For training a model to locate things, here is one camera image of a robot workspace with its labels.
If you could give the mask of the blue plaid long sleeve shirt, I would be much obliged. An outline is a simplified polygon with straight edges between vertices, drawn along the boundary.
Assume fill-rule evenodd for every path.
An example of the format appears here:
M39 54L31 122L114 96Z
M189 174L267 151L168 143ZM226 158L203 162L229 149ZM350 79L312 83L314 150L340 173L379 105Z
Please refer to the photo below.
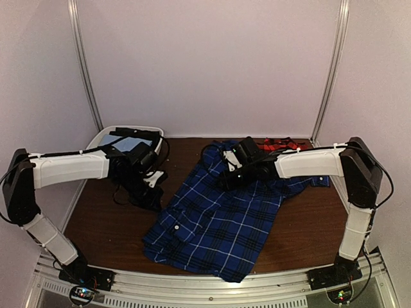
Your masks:
M226 192L216 177L227 169L220 152L235 140L214 141L143 237L151 261L241 282L253 269L282 204L308 186L329 187L328 176L254 182Z

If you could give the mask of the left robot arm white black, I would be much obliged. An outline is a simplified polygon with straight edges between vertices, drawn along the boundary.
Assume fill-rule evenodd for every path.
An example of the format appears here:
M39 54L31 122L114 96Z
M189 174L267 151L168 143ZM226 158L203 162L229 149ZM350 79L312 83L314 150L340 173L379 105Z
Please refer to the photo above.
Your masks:
M157 153L140 143L131 151L114 146L66 153L29 154L15 151L8 171L1 178L7 223L17 225L37 240L79 285L92 280L92 270L81 251L42 213L37 205L38 189L66 182L110 179L124 188L132 205L159 212L167 179L154 170Z

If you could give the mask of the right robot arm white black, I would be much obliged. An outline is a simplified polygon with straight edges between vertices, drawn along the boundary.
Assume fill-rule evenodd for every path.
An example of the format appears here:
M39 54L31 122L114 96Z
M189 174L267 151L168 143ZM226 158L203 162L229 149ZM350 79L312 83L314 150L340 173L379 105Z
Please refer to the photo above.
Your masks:
M226 191L255 181L300 176L338 176L345 181L349 202L343 240L329 269L335 283L343 283L354 272L358 256L372 229L384 169L359 137L347 143L307 150L276 150L265 153L250 137L231 148L238 165L218 175Z

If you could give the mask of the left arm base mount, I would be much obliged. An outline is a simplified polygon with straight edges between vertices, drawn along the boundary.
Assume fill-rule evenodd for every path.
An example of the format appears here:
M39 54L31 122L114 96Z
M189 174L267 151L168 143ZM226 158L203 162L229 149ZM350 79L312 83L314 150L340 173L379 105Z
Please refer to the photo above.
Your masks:
M114 272L90 266L63 266L58 275L60 280L94 290L110 291Z

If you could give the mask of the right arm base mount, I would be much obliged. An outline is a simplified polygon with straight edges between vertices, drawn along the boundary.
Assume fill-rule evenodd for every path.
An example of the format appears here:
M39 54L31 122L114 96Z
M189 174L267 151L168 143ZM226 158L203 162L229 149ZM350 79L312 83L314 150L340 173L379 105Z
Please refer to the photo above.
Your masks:
M362 278L362 272L356 266L349 267L333 264L308 271L308 282L311 290L318 290L348 284L352 280Z

